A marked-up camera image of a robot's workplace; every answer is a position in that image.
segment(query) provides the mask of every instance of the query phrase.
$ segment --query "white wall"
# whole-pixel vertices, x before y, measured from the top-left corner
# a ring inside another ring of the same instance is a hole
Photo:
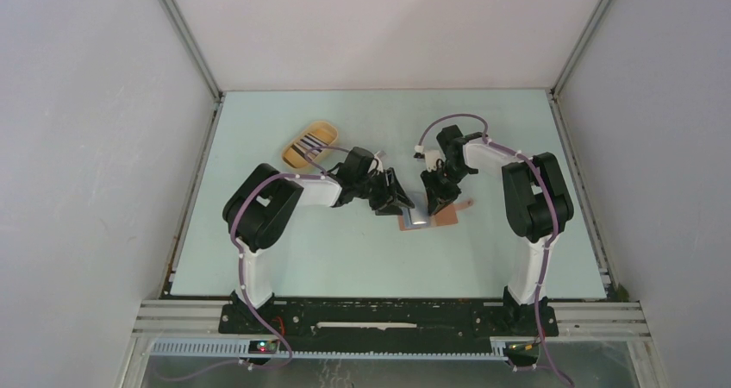
[[[157,0],[0,0],[0,385],[103,387],[212,111]]]
[[[729,19],[731,0],[616,0],[561,100],[678,388],[729,386]]]
[[[546,88],[598,0],[177,0],[224,90]]]

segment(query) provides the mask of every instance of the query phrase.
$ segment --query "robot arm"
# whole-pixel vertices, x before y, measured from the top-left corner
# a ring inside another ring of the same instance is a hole
[[[535,176],[515,155],[485,144],[481,133],[462,135],[453,125],[442,129],[436,138],[441,152],[423,151],[418,147],[416,155],[424,158],[427,164],[422,181],[427,191],[429,215],[438,213],[457,199],[461,193],[458,184],[468,174],[484,171],[502,180],[505,213],[513,232],[520,237],[507,291],[518,305],[532,304],[543,249],[553,233],[546,199],[542,193],[533,192],[533,186],[537,185]],[[547,186],[559,219],[558,233],[561,233],[573,217],[573,205],[559,163],[551,153],[535,155],[531,161]],[[549,252],[553,251],[555,242],[551,243]],[[541,287],[540,298],[544,296],[545,286]]]
[[[241,206],[266,179],[279,174],[268,164],[256,167],[223,208],[228,231],[234,228]],[[369,151],[355,147],[345,162],[328,175],[294,175],[279,178],[264,187],[244,210],[235,226],[236,240],[243,247],[244,287],[254,308],[258,309],[273,294],[271,247],[284,232],[296,207],[324,205],[340,207],[354,198],[367,199],[377,216],[401,215],[403,208],[414,208],[398,183],[393,168]],[[243,299],[242,289],[236,293]]]

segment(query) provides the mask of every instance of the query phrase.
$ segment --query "light blue table surface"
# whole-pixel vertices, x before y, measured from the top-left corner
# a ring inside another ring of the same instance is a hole
[[[222,220],[223,205],[259,163],[281,171],[286,143],[311,122],[330,121],[339,146],[387,153],[407,191],[423,191],[423,163],[412,158],[423,130],[445,115],[469,112],[490,124],[504,145],[559,157],[574,202],[573,220],[554,250],[547,291],[556,298],[604,297],[602,281],[573,190],[568,165],[546,94],[540,90],[229,92],[210,149],[190,226],[175,272],[172,294],[228,295],[237,284],[237,253]],[[443,122],[425,144],[437,147],[438,131],[468,118]],[[333,152],[326,167],[345,159]],[[503,188],[487,175],[459,185],[460,201],[475,200],[448,227],[402,232],[397,219],[375,216],[364,200],[338,208],[298,208],[272,247],[279,296],[311,297],[501,297],[515,259],[517,240],[505,218]]]

